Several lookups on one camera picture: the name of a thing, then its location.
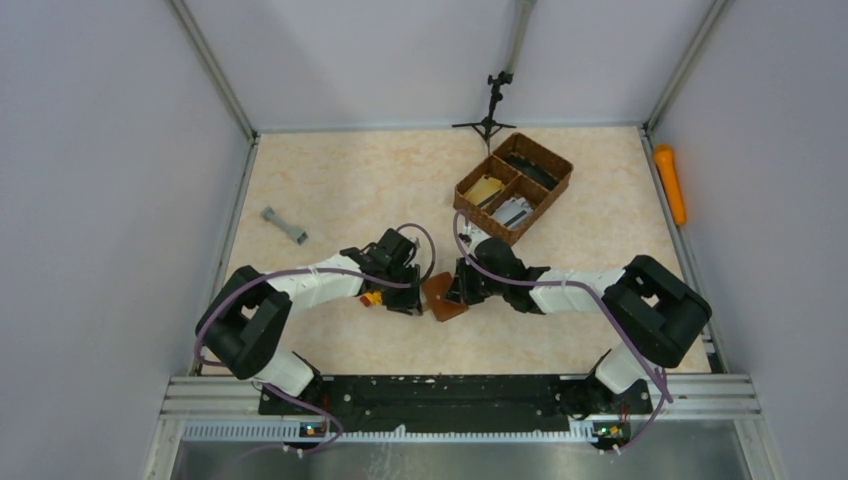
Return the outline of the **brown leather card holder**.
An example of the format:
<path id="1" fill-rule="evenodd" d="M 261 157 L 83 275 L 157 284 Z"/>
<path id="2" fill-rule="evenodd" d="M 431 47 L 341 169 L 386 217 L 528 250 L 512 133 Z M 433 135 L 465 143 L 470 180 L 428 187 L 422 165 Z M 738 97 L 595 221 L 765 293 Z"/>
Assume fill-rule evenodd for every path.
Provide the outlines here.
<path id="1" fill-rule="evenodd" d="M 446 298 L 453 276 L 448 272 L 433 275 L 421 284 L 421 292 L 427 308 L 438 322 L 446 322 L 469 310 L 465 304 L 455 303 Z"/>

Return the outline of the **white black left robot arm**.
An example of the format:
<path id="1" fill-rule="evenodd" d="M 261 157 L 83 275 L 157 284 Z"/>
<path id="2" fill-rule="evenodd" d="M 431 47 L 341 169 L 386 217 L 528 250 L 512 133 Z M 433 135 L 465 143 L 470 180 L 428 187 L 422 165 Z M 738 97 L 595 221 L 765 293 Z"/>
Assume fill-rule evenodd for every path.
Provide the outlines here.
<path id="1" fill-rule="evenodd" d="M 297 413 L 319 404 L 320 373 L 281 343 L 287 320 L 330 301 L 375 294 L 389 311 L 422 312 L 416 242 L 387 229 L 376 242 L 350 247 L 316 264 L 273 273 L 250 265 L 225 282 L 195 328 L 196 346 L 239 380 L 282 392 Z"/>

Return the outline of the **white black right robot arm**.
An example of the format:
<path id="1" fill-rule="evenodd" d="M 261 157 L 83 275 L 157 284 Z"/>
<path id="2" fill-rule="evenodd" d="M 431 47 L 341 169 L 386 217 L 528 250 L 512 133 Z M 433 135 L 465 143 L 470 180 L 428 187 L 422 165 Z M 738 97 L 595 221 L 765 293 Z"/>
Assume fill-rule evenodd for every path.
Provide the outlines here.
<path id="1" fill-rule="evenodd" d="M 527 266 L 498 238 L 459 247 L 448 298 L 468 306 L 499 297 L 522 314 L 599 313 L 621 343 L 605 354 L 586 385 L 589 404 L 612 412 L 643 377 L 671 398 L 666 373 L 677 368 L 712 317 L 709 303 L 649 255 L 612 270 L 579 272 Z"/>

